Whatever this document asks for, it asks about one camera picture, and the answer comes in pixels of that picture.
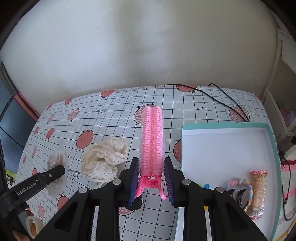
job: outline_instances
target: table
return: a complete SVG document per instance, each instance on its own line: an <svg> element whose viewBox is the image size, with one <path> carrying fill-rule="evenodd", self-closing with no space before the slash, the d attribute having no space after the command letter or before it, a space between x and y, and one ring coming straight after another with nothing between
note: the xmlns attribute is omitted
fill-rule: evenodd
<svg viewBox="0 0 296 241"><path fill-rule="evenodd" d="M215 99L229 105L236 104L216 87L198 86ZM234 89L223 90L242 107L250 121L270 121L261 101L253 93ZM82 155L94 143L111 136L127 139L130 146L128 160L118 165L118 170L129 168L133 157L139 155L141 111L145 105L158 105L163 110L165 157L170 157L176 169L181 168L181 126L191 123L241 122L241 118L222 104L214 102L199 91L179 85L145 86L109 90L89 94L49 105L36 122L25 145L16 182L19 183L37 172L46 170L47 160L60 141L69 156L69 168L79 170ZM242 116L242 111L235 107ZM83 133L93 138L78 142ZM49 196L46 189L28 200L35 216L44 224L80 187L94 188L95 182L85 176L77 179L68 174L66 191L57 198ZM164 178L164 193L167 195ZM144 204L137 211L119 210L120 239L124 241L173 240L178 211L168 199L161 200L154 188L145 189ZM94 217L92 240L96 235L98 207Z"/></svg>

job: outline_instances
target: blue plastic piece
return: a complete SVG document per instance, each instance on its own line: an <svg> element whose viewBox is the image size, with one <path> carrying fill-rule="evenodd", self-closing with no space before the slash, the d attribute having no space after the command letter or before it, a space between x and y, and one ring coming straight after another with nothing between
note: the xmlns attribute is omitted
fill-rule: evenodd
<svg viewBox="0 0 296 241"><path fill-rule="evenodd" d="M169 173L166 162L165 162L164 174L165 174L165 184L167 186L167 191L168 191L168 200L170 201L171 205L173 206L174 202L175 202L173 183L172 183L172 179L170 177L170 173Z"/></svg>
<svg viewBox="0 0 296 241"><path fill-rule="evenodd" d="M130 186L130 197L128 200L128 206L131 207L134 200L135 200L135 194L138 187L138 176L139 176L139 161L137 161L135 170L133 172L133 178L131 180L131 186Z"/></svg>

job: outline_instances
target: snack bar wrapper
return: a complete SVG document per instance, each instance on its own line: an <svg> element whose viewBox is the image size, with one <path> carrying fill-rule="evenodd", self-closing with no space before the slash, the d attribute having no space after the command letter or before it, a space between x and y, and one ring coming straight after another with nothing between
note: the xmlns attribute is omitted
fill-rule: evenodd
<svg viewBox="0 0 296 241"><path fill-rule="evenodd" d="M251 185L253 187L253 200L247 214L252 220L261 218L264 212L267 173L267 170L250 172Z"/></svg>

